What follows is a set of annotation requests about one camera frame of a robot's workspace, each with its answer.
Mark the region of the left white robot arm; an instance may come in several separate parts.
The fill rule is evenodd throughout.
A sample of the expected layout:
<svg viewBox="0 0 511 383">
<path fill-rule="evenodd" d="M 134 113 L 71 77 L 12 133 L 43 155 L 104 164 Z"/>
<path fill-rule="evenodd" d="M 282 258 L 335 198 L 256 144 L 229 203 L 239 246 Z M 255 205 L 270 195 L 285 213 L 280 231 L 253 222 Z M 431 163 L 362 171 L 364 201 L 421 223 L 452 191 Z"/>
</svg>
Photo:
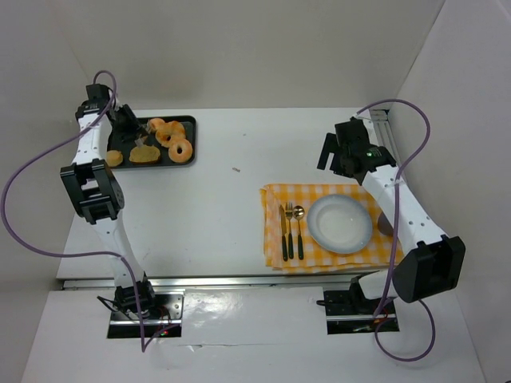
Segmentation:
<svg viewBox="0 0 511 383">
<path fill-rule="evenodd" d="M 109 252 L 115 284 L 112 306 L 125 314 L 144 314 L 156 306 L 155 293 L 133 254 L 122 217 L 124 194 L 106 162 L 114 91 L 91 84 L 86 92 L 88 99 L 75 113 L 81 133 L 77 153 L 60 177 L 75 212 L 92 226 Z"/>
</svg>

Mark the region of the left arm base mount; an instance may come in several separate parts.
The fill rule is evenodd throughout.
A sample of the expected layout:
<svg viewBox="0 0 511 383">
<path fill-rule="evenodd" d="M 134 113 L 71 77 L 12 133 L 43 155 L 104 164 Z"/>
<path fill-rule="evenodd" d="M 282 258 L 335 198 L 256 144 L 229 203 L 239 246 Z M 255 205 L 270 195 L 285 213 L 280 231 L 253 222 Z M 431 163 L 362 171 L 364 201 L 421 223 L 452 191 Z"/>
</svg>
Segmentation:
<svg viewBox="0 0 511 383">
<path fill-rule="evenodd" d="M 139 338 L 140 328 L 137 314 L 123 313 L 114 306 L 113 300 L 97 296 L 97 299 L 110 310 L 108 339 Z M 184 292 L 171 291 L 155 296 L 156 306 L 142 314 L 145 338 L 180 338 L 184 309 Z"/>
</svg>

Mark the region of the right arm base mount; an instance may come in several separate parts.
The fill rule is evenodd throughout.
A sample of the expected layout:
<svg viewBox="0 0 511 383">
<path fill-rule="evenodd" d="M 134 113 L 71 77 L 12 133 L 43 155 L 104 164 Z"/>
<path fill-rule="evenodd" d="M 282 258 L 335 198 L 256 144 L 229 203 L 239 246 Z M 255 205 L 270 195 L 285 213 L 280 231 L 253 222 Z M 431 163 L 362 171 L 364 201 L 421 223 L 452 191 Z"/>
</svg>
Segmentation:
<svg viewBox="0 0 511 383">
<path fill-rule="evenodd" d="M 327 334 L 369 334 L 377 327 L 381 332 L 398 332 L 399 324 L 393 303 L 374 317 L 379 299 L 368 299 L 359 285 L 361 277 L 353 277 L 345 290 L 325 290 L 316 305 L 324 309 Z"/>
</svg>

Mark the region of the small glazed donut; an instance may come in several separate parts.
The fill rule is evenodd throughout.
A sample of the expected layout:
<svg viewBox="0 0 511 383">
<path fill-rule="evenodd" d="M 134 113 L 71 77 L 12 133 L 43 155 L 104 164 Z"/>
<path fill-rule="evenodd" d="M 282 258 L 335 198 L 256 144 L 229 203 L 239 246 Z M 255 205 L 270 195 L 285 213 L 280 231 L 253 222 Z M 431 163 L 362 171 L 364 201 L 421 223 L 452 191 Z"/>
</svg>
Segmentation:
<svg viewBox="0 0 511 383">
<path fill-rule="evenodd" d="M 155 133 L 161 125 L 165 124 L 165 121 L 160 118 L 152 118 L 149 119 L 148 122 L 152 125 L 153 131 L 151 133 Z"/>
</svg>

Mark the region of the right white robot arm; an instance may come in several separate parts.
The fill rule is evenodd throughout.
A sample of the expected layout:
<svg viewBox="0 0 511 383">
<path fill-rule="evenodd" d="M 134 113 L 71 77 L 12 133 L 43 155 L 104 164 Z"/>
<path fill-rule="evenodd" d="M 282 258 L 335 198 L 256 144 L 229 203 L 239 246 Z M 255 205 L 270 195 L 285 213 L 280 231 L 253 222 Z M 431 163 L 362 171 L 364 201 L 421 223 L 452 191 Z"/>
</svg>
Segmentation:
<svg viewBox="0 0 511 383">
<path fill-rule="evenodd" d="M 358 279 L 364 298 L 412 303 L 458 285 L 465 244 L 457 236 L 448 236 L 429 217 L 402 180 L 394 157 L 370 142 L 361 120 L 351 118 L 335 125 L 335 132 L 325 137 L 317 167 L 356 180 L 376 201 L 402 248 L 402 261 L 390 270 Z"/>
</svg>

